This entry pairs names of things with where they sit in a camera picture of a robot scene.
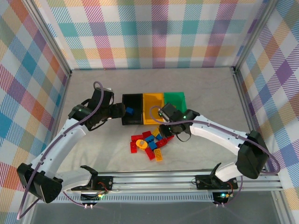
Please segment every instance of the green tray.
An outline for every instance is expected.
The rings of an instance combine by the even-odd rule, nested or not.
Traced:
[[[187,110],[185,95],[183,92],[165,92],[164,104],[166,105],[167,103],[171,103],[182,113]]]

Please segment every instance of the blue block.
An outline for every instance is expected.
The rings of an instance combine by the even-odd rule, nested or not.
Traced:
[[[151,142],[151,141],[154,141],[154,139],[155,139],[155,137],[154,137],[153,135],[151,135],[151,136],[145,138],[145,141],[146,141],[147,143],[149,143],[149,142]]]
[[[149,147],[151,148],[151,150],[154,150],[154,149],[157,148],[157,145],[155,144],[154,141],[151,141],[151,142],[149,143]]]
[[[126,113],[133,115],[134,114],[134,109],[132,109],[131,107],[127,107],[126,108]]]
[[[157,139],[158,141],[160,141],[160,140],[162,139],[162,136],[161,136],[160,134],[158,134],[158,135],[156,136],[156,139]]]

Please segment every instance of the plaid wall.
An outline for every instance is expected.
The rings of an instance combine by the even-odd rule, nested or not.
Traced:
[[[280,0],[241,69],[254,122],[299,223],[299,0]]]
[[[0,0],[0,224],[16,222],[16,169],[49,143],[66,80],[21,0]]]
[[[35,1],[73,68],[138,69],[234,65],[269,0]]]

